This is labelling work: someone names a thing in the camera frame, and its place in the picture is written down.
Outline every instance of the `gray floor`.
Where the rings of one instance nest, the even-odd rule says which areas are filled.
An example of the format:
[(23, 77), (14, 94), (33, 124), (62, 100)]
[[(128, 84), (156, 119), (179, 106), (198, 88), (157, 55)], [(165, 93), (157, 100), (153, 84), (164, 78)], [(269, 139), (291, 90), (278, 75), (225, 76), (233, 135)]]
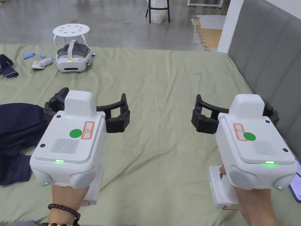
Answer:
[(195, 50), (191, 16), (225, 15), (221, 12), (226, 12), (229, 4), (225, 0), (222, 9), (202, 10), (171, 0), (171, 23), (149, 24), (145, 0), (6, 1), (0, 5), (0, 44), (53, 45), (55, 27), (77, 22), (90, 27), (93, 46), (166, 50)]

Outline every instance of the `white wall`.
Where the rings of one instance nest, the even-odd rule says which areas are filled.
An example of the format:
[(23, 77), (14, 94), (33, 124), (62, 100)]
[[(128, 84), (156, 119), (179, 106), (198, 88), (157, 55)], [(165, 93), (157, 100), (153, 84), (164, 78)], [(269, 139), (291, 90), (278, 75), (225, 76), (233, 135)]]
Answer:
[[(301, 0), (267, 0), (277, 7), (301, 19)], [(222, 31), (218, 52), (227, 53), (231, 44), (232, 36), (236, 27), (239, 12), (244, 0), (231, 0), (227, 17)]]

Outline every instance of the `phone screen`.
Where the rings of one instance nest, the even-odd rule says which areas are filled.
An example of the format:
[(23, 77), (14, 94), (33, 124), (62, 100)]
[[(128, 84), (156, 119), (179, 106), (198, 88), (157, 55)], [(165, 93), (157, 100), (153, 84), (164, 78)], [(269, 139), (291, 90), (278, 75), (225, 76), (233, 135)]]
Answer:
[[(301, 175), (301, 165), (298, 160), (296, 160), (298, 164), (298, 173)], [(295, 175), (293, 181), (290, 183), (290, 189), (292, 193), (294, 193), (295, 198), (301, 201), (301, 177), (299, 175)]]

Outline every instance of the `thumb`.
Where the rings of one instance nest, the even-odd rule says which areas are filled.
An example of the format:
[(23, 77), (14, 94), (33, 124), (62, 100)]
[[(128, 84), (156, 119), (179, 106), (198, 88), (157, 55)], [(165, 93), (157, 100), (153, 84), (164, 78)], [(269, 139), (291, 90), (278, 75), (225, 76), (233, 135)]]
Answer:
[(220, 171), (221, 174), (226, 175), (226, 171), (225, 171), (224, 165), (222, 165), (222, 166), (219, 168), (219, 171)]

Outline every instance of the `beaded bracelet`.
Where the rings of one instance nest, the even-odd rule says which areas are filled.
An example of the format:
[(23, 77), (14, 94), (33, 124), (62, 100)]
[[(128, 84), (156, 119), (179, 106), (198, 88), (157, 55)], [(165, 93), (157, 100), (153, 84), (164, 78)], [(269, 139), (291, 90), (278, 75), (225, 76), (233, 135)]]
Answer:
[(56, 224), (56, 223), (53, 223), (53, 224), (42, 223), (41, 226), (73, 226), (73, 225), (71, 225), (71, 224)]
[(77, 212), (74, 209), (69, 208), (67, 206), (58, 205), (58, 204), (54, 204), (54, 203), (48, 205), (49, 210), (51, 210), (52, 208), (60, 209), (60, 210), (67, 211), (67, 212), (73, 214), (75, 216), (75, 220), (73, 222), (73, 225), (56, 224), (56, 223), (49, 224), (49, 223), (46, 222), (46, 223), (42, 223), (41, 226), (79, 226), (79, 224), (78, 224), (78, 221), (80, 219), (80, 213), (79, 212)]
[(63, 206), (63, 205), (59, 205), (59, 204), (49, 204), (48, 205), (48, 209), (51, 210), (52, 208), (56, 208), (56, 209), (61, 209), (63, 211), (67, 211), (67, 212), (70, 212), (71, 214), (73, 214), (78, 220), (80, 219), (80, 213), (75, 211), (74, 209), (72, 208), (69, 208), (67, 206)]

